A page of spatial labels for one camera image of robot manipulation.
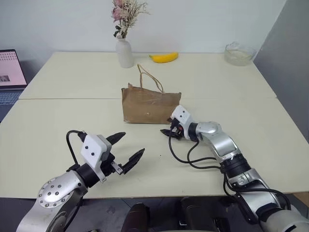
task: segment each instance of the white table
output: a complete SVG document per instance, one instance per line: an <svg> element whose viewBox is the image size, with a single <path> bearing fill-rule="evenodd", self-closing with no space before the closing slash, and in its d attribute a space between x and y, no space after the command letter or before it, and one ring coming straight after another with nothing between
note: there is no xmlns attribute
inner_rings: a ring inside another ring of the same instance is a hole
<svg viewBox="0 0 309 232"><path fill-rule="evenodd" d="M154 63L146 53L135 58L166 92L182 92L183 99L276 97L253 63L236 67L223 54L179 54L165 64ZM115 53L56 52L19 98L120 99L128 82L140 85L138 69L120 68ZM156 89L147 76L144 87Z"/></svg>
<svg viewBox="0 0 309 232"><path fill-rule="evenodd" d="M277 99L183 99L181 104L196 121L220 122L270 187L283 192L309 190L309 145ZM126 131L112 148L122 164L146 148L128 174L110 175L86 198L224 194L218 170L195 170L172 157L162 128L168 125L123 122L121 100L19 100L0 124L0 196L36 198L45 181L63 174L73 164L65 140L70 129L104 136ZM81 144L72 136L80 163ZM174 140L172 145L184 159L193 143ZM211 152L200 145L192 155Z"/></svg>

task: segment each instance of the pink flower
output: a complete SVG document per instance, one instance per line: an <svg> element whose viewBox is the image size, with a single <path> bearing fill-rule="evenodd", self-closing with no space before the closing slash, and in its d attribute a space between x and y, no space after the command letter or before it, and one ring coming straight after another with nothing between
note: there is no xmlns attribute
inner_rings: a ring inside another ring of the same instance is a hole
<svg viewBox="0 0 309 232"><path fill-rule="evenodd" d="M112 17L114 18L114 22L122 19L122 9L120 7L115 7L112 11Z"/></svg>
<svg viewBox="0 0 309 232"><path fill-rule="evenodd" d="M122 0L114 0L115 6L122 8Z"/></svg>

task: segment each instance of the laptop keyboard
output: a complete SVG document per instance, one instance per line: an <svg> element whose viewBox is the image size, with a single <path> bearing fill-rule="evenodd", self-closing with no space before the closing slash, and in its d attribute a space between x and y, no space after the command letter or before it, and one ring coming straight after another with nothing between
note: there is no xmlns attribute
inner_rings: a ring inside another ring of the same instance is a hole
<svg viewBox="0 0 309 232"><path fill-rule="evenodd" d="M0 105L14 105L21 92L0 93Z"/></svg>

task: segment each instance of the bag handle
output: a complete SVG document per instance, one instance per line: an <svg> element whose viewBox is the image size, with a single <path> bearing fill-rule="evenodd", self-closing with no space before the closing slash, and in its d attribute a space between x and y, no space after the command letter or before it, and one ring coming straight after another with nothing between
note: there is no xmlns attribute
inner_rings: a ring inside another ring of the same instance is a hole
<svg viewBox="0 0 309 232"><path fill-rule="evenodd" d="M147 76L149 76L151 79L153 79L153 81L155 82L156 86L158 87L158 89L161 91L161 93L164 93L163 90L163 86L162 84L158 81L158 79L156 79L154 76L152 76L149 72L147 72L140 64L137 64L137 68L140 71L140 87L143 88L143 74L146 74Z"/></svg>

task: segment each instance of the laptop screen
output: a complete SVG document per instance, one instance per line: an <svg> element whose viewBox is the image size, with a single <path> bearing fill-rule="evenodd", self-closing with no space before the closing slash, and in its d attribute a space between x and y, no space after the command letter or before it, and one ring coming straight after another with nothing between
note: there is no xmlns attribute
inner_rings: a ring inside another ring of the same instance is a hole
<svg viewBox="0 0 309 232"><path fill-rule="evenodd" d="M0 50L0 90L27 86L15 50Z"/></svg>

